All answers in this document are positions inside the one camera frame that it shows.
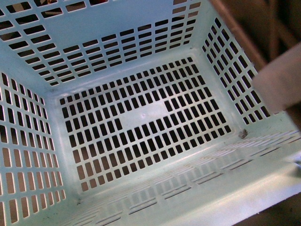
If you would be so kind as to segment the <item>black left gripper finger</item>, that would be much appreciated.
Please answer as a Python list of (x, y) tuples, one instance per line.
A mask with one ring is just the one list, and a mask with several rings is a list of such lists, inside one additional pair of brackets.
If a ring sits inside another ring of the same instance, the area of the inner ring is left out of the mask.
[(270, 113), (286, 111), (301, 128), (301, 45), (298, 43), (270, 62), (253, 78)]

